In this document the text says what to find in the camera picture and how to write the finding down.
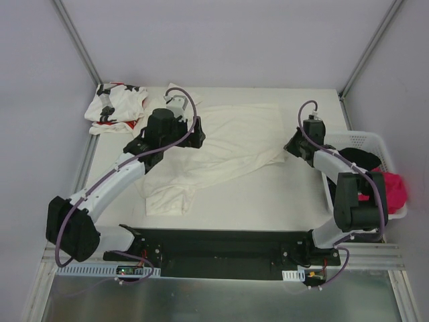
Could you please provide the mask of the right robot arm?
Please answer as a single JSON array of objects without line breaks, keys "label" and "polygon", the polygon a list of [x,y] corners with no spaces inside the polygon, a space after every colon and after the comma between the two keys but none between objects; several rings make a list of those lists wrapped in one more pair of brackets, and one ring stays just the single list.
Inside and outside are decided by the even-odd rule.
[{"label": "right robot arm", "polygon": [[333,218],[312,231],[312,242],[302,247],[302,258],[315,265],[326,250],[369,231],[383,233],[388,220],[385,183],[379,172],[368,172],[324,144],[322,120],[310,117],[299,122],[297,132],[284,150],[303,159],[336,184]]}]

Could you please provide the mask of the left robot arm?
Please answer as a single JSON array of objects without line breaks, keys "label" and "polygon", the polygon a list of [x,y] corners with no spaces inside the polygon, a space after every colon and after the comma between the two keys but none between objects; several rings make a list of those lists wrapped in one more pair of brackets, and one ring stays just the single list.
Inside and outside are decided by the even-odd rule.
[{"label": "left robot arm", "polygon": [[67,199],[53,198],[48,205],[46,238],[55,247],[56,264],[62,252],[71,260],[83,262],[95,252],[118,251],[128,261],[141,255],[137,235],[125,225],[97,225],[102,212],[129,185],[143,178],[163,160],[164,152],[174,146],[201,148],[205,139],[201,119],[195,115],[192,125],[183,117],[175,117],[166,108],[155,109],[139,136],[123,149],[114,164],[91,187]]}]

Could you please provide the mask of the cream white t shirt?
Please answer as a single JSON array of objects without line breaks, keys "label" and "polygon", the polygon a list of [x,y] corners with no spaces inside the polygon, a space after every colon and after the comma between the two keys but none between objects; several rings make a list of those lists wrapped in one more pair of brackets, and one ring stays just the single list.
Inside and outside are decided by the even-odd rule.
[{"label": "cream white t shirt", "polygon": [[200,95],[190,96],[195,104],[188,105],[184,114],[190,119],[198,113],[206,138],[199,149],[170,148],[135,183],[145,199],[147,216],[184,215],[196,191],[280,159],[285,130],[277,103],[203,107]]}]

